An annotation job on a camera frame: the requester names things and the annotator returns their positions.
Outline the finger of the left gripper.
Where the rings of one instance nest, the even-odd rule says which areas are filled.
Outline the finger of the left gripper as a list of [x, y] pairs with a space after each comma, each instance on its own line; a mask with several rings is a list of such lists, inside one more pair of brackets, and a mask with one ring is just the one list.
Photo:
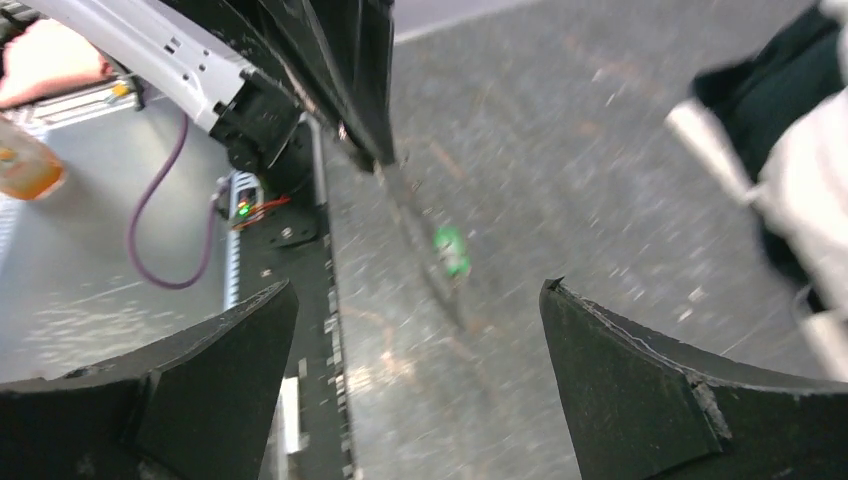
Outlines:
[[[264, 35], [278, 48], [295, 77], [305, 89], [305, 96], [314, 104], [320, 121], [336, 130], [350, 159], [351, 145], [346, 141], [346, 132], [340, 124], [337, 110], [331, 102], [329, 71], [320, 48], [321, 34], [316, 32], [317, 21], [311, 7], [313, 1], [261, 1], [265, 20]], [[372, 166], [358, 166], [372, 173]]]
[[392, 162], [392, 1], [313, 1], [331, 102], [358, 166]]

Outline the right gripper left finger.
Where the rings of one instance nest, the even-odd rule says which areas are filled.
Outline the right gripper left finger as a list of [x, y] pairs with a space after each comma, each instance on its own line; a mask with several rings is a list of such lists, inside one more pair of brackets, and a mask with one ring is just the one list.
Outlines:
[[298, 314], [278, 282], [127, 354], [1, 387], [5, 479], [255, 479]]

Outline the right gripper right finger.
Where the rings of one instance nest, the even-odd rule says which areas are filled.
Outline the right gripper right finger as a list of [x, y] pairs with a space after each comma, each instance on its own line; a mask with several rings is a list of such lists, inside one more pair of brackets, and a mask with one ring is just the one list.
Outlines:
[[539, 307], [585, 479], [843, 479], [847, 387], [682, 343], [547, 280]]

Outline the green tag key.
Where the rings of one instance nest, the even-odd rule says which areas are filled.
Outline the green tag key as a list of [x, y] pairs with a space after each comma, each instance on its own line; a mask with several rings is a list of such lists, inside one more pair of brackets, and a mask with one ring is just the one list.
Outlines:
[[471, 264], [462, 233], [454, 227], [439, 227], [433, 237], [433, 246], [446, 272], [451, 277], [465, 276]]

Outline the large metal keyring plate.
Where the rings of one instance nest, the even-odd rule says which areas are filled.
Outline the large metal keyring plate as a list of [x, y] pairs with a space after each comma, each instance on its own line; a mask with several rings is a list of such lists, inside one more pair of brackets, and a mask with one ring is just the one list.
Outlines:
[[444, 311], [458, 331], [465, 329], [460, 291], [465, 276], [447, 274], [436, 250], [433, 237], [439, 227], [426, 209], [418, 202], [417, 188], [410, 184], [400, 166], [375, 164], [374, 173], [392, 202], [392, 218], [400, 229], [402, 238], [416, 257], [419, 270], [430, 295]]

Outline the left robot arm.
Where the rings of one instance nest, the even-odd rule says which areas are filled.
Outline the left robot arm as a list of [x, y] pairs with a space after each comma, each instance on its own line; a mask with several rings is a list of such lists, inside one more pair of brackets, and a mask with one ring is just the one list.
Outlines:
[[393, 164], [389, 1], [35, 1], [178, 105], [231, 165], [280, 186], [302, 115], [370, 172]]

